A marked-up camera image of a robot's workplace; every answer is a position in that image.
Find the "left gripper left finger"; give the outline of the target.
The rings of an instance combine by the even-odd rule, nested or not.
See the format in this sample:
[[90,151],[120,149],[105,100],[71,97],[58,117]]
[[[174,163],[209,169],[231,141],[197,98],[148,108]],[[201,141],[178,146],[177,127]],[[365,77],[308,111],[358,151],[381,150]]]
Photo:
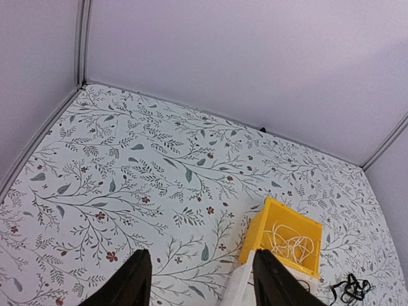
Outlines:
[[148,250],[135,251],[128,260],[80,306],[148,306],[152,284],[152,263]]

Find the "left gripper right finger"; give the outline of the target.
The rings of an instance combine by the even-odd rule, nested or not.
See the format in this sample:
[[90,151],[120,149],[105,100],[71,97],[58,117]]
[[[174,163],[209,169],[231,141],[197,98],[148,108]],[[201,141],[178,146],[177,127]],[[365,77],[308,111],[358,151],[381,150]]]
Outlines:
[[256,251],[253,274],[257,306],[325,306],[268,250]]

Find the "white translucent plastic bin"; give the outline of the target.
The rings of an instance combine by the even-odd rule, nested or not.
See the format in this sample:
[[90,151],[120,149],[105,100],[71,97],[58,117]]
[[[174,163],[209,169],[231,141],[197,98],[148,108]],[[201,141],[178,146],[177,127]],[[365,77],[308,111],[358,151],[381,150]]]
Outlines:
[[[233,270],[224,292],[221,305],[255,305],[256,295],[254,289],[254,273],[252,265],[254,263],[256,251],[249,252],[246,262]],[[298,267],[289,262],[283,267],[296,279],[296,281],[311,295],[316,296],[318,279],[306,272],[306,268]]]

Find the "far yellow plastic bin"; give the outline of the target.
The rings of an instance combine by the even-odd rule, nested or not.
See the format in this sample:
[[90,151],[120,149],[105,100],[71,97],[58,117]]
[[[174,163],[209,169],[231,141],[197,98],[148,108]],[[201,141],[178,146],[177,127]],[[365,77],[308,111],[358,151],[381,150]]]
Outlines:
[[282,264],[292,262],[318,279],[322,234],[322,224],[267,197],[250,222],[238,262],[244,264],[251,250],[268,250]]

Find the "floral patterned table mat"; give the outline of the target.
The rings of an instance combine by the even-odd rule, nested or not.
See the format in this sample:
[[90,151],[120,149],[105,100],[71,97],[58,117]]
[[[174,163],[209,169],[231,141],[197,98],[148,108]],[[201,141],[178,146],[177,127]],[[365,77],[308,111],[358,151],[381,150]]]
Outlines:
[[154,305],[217,305],[272,197],[323,226],[317,295],[349,273],[365,305],[406,305],[402,267],[363,170],[193,108],[89,85],[1,202],[1,304],[77,305],[137,249]]

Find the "right aluminium frame post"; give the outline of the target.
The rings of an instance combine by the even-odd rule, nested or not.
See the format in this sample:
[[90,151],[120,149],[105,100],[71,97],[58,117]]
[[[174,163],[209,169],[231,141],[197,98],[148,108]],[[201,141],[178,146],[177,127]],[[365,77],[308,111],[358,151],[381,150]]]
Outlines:
[[407,112],[405,112],[404,116],[400,119],[398,124],[390,131],[386,138],[360,166],[363,171],[367,171],[373,164],[375,164],[377,160],[391,147],[395,140],[407,128],[407,118],[408,114]]

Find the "aluminium frame post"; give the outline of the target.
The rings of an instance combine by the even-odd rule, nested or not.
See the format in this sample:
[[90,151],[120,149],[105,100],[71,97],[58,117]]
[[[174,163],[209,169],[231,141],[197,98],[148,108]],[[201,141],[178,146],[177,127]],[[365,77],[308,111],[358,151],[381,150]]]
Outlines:
[[91,24],[91,0],[79,0],[77,15],[76,15],[76,29],[75,29],[75,87],[79,90],[87,83],[87,51],[89,41],[89,30]]
[[360,166],[363,171],[367,171],[373,164],[375,164],[377,160],[391,147],[395,140],[407,128],[407,118],[408,114],[407,112],[405,112],[404,116],[400,119],[398,124],[390,131],[386,138]]

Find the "left aluminium frame post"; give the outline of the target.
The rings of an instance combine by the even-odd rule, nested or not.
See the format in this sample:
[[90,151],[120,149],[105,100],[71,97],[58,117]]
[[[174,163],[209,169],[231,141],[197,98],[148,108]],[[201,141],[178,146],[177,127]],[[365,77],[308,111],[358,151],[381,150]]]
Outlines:
[[76,15],[76,29],[75,29],[75,87],[79,90],[87,83],[87,51],[89,41],[89,30],[91,24],[91,0],[79,0],[77,15]]

